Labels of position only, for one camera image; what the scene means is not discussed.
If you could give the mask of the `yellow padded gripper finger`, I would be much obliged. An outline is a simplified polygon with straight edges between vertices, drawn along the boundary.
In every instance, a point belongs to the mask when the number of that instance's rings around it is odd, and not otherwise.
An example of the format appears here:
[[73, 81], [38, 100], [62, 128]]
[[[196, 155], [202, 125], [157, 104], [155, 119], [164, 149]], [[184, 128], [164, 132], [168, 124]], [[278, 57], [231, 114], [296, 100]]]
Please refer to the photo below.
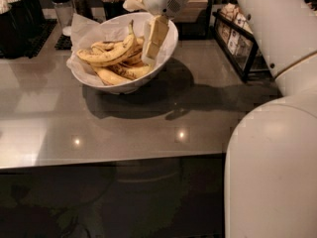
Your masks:
[[142, 61], [149, 65], [156, 63], [157, 55], [168, 33], [168, 18], [164, 15], [151, 17], [145, 23]]

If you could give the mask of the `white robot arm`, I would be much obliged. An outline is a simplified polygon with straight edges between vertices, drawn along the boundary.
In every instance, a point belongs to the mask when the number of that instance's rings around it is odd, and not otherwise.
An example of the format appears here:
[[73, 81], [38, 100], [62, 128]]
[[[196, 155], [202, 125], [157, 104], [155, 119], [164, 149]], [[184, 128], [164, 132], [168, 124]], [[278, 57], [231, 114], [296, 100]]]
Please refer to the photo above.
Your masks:
[[281, 93], [235, 128], [225, 238], [317, 238], [317, 17], [303, 0], [237, 0]]

